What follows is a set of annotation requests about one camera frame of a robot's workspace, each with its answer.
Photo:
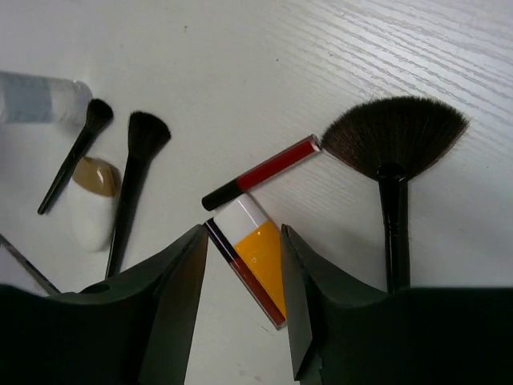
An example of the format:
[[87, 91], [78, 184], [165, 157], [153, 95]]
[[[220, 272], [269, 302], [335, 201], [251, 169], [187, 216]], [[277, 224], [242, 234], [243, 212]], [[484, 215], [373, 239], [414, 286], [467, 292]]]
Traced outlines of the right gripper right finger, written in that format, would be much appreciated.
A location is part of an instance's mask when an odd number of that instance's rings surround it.
[[293, 377], [302, 384], [509, 384], [509, 288], [387, 294], [281, 228]]

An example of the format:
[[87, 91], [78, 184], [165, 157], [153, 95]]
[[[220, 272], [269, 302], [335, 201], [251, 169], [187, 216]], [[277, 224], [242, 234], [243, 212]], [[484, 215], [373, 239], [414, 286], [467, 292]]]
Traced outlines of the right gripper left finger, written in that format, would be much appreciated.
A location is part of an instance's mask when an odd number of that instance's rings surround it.
[[41, 297], [2, 286], [2, 383], [183, 383], [207, 248], [196, 225], [78, 293]]

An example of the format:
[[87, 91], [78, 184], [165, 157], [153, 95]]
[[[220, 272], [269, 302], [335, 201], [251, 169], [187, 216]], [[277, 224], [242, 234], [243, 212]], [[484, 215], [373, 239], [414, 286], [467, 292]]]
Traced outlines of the black powder brush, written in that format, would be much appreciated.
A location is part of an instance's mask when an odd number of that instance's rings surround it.
[[113, 277], [121, 269], [148, 169], [153, 159], [172, 138], [165, 122], [144, 111], [131, 113], [127, 133], [127, 161], [115, 214], [106, 279]]

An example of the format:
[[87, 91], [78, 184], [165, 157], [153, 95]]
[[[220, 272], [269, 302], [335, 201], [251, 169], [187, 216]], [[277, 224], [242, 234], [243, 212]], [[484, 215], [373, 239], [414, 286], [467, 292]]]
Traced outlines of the brown red lip gloss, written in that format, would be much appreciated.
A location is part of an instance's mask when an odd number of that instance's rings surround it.
[[228, 239], [221, 232], [214, 219], [210, 218], [205, 221], [204, 226], [207, 229], [208, 235], [213, 244], [219, 250], [225, 261], [230, 265], [233, 272], [239, 278], [247, 291], [252, 295], [259, 307], [263, 310], [269, 321], [277, 330], [282, 329], [286, 325], [285, 316], [278, 309], [277, 305], [265, 291], [264, 287], [259, 283], [250, 268], [248, 268], [243, 262], [234, 247], [229, 243]]

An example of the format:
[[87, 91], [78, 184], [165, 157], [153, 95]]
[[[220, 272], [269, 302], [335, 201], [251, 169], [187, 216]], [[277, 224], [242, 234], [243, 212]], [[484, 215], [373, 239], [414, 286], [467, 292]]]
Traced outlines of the clear small bottle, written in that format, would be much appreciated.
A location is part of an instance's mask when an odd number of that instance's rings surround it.
[[91, 99], [91, 89], [81, 81], [1, 72], [3, 124], [82, 125]]

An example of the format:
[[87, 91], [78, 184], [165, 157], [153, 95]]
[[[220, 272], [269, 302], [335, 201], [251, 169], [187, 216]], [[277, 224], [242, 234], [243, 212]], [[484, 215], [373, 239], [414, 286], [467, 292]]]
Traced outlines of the red lip gloss tube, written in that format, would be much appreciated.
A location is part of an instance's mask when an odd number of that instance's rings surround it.
[[307, 136], [207, 194], [201, 204], [208, 211], [217, 209], [320, 150], [319, 139]]

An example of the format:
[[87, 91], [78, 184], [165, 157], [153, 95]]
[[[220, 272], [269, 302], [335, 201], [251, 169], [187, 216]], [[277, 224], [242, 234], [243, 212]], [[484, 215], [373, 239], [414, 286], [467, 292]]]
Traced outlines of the orange cream tube white cap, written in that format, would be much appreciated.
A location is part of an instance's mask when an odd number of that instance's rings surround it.
[[248, 194], [226, 205], [213, 220], [277, 309], [286, 315], [280, 232], [274, 222]]

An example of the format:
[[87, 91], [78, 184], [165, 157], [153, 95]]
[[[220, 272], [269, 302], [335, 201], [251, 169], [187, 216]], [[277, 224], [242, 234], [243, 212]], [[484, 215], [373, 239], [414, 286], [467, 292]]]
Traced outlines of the white beige makeup sponge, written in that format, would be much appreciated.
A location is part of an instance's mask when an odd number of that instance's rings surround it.
[[67, 187], [71, 227], [81, 248], [103, 250], [111, 240], [120, 191], [119, 171], [100, 158], [82, 157]]

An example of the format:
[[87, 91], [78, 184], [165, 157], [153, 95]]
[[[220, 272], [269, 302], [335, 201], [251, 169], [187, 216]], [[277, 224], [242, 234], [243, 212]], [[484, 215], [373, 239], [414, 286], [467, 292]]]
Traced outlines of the slim black makeup brush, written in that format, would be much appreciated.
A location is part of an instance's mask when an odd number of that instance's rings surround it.
[[89, 102], [85, 124], [38, 207], [39, 215], [51, 210], [67, 186], [78, 162], [87, 154], [99, 134], [111, 123], [113, 118], [112, 108], [106, 102], [101, 99], [92, 99]]

